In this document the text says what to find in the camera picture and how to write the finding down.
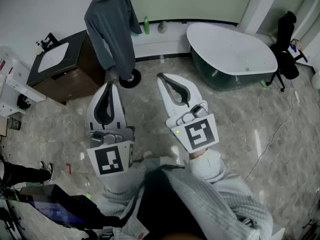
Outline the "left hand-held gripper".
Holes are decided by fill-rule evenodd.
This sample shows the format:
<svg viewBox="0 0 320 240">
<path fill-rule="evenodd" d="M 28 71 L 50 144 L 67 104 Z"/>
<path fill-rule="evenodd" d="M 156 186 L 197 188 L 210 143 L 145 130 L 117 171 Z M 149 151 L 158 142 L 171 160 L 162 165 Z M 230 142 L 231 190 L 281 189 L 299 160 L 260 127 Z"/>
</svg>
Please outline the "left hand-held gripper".
<svg viewBox="0 0 320 240">
<path fill-rule="evenodd" d="M 92 96 L 85 121 L 88 156 L 99 177 L 126 172 L 134 162 L 134 128 L 127 127 L 125 111 L 115 83 L 105 83 Z"/>
</svg>

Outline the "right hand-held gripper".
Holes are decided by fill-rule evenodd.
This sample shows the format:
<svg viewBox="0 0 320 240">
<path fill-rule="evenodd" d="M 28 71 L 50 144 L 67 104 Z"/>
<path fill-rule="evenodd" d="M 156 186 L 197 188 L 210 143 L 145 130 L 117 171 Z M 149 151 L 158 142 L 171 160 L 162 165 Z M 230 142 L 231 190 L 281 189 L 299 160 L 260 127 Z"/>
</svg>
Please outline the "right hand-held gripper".
<svg viewBox="0 0 320 240">
<path fill-rule="evenodd" d="M 193 82 L 176 74 L 158 73 L 156 84 L 169 117 L 165 124 L 186 151 L 191 154 L 219 142 L 215 117 Z"/>
</svg>

